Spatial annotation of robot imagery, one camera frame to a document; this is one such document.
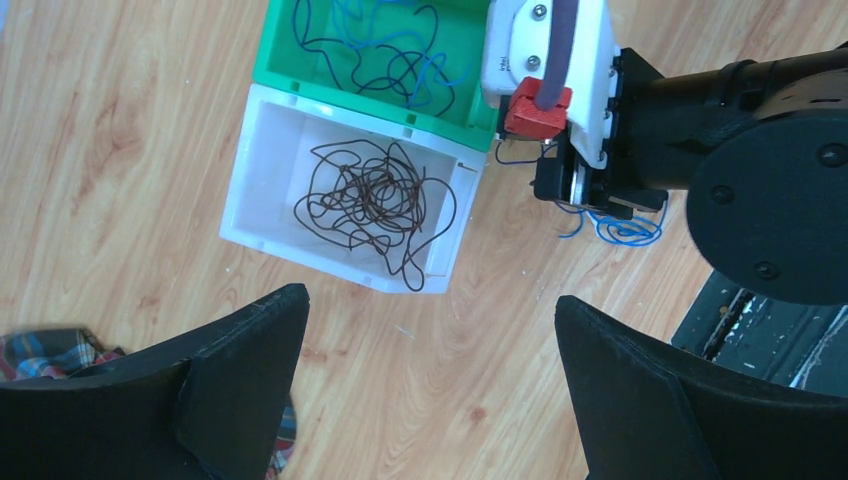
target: plaid cloth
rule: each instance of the plaid cloth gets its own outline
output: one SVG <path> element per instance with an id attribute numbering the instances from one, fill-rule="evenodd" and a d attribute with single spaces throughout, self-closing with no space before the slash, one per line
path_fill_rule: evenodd
<path id="1" fill-rule="evenodd" d="M 83 368 L 126 355 L 120 348 L 107 350 L 87 329 L 58 329 L 16 333 L 0 337 L 0 382 L 33 377 L 67 378 Z M 274 453 L 265 474 L 275 478 L 288 463 L 297 433 L 294 406 L 286 397 L 286 409 Z"/>

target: red connector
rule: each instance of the red connector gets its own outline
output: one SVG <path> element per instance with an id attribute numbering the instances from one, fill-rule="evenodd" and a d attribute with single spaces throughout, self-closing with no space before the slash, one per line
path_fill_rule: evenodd
<path id="1" fill-rule="evenodd" d="M 507 131 L 537 140 L 548 140 L 565 130 L 568 106 L 571 104 L 571 89 L 563 87 L 562 95 L 554 108 L 545 112 L 536 107 L 535 98 L 542 81 L 525 77 L 512 94 L 509 111 L 504 119 Z"/>

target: wood surface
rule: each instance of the wood surface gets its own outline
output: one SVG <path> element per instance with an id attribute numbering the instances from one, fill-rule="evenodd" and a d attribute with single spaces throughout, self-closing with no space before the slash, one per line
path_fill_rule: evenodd
<path id="1" fill-rule="evenodd" d="M 666 75 L 848 40 L 844 0 L 610 3 L 620 44 Z M 649 249 L 589 231 L 559 240 L 575 219 L 533 200 L 532 167 L 492 161 L 441 296 L 382 295 L 227 243 L 218 227 L 265 8 L 11 1 L 0 332 L 87 325 L 138 350 L 304 282 L 313 306 L 284 478 L 585 478 L 554 304 L 578 295 L 668 339 L 710 271 L 684 196 Z"/>

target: white plastic box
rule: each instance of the white plastic box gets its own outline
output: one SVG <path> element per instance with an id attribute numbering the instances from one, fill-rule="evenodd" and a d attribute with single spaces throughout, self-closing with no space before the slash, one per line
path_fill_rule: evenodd
<path id="1" fill-rule="evenodd" d="M 426 168 L 428 177 L 444 180 L 453 190 L 453 225 L 415 257 L 424 271 L 424 286 L 419 293 L 444 293 L 486 154 L 437 135 L 261 85 L 250 87 L 221 237 L 381 292 L 409 293 L 401 275 L 389 274 L 384 258 L 373 246 L 351 250 L 334 245 L 295 219 L 294 206 L 307 193 L 319 162 L 310 149 L 358 139 L 371 140 L 383 148 L 397 140 L 419 173 Z M 316 175 L 313 188 L 332 189 L 336 178 Z M 428 213 L 419 238 L 427 239 L 450 223 L 453 207 L 444 187 L 433 182 L 423 188 Z M 393 265 L 403 253 L 402 249 L 392 250 L 389 257 Z M 410 267 L 408 272 L 412 283 L 420 283 L 414 269 Z"/>

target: screw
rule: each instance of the screw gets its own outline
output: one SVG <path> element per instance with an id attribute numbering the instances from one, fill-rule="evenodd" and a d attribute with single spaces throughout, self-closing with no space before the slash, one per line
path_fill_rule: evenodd
<path id="1" fill-rule="evenodd" d="M 825 167 L 841 167 L 848 163 L 848 147 L 841 143 L 831 143 L 819 149 L 819 162 Z"/>
<path id="2" fill-rule="evenodd" d="M 763 280 L 774 280 L 780 276 L 780 270 L 771 262 L 759 262 L 755 264 L 754 271 Z"/>
<path id="3" fill-rule="evenodd" d="M 535 7 L 533 7 L 533 18 L 535 18 L 536 20 L 541 20 L 541 19 L 545 18 L 545 15 L 547 15 L 547 14 L 548 14 L 548 7 L 546 7 L 542 4 L 539 4 L 539 5 L 536 5 Z"/>
<path id="4" fill-rule="evenodd" d="M 736 192 L 727 185 L 718 185 L 710 190 L 710 198 L 719 205 L 727 205 L 736 198 Z"/>
<path id="5" fill-rule="evenodd" d="M 536 55 L 530 55 L 527 59 L 527 70 L 531 72 L 535 72 L 539 69 L 539 66 L 542 64 L 542 60 Z"/>

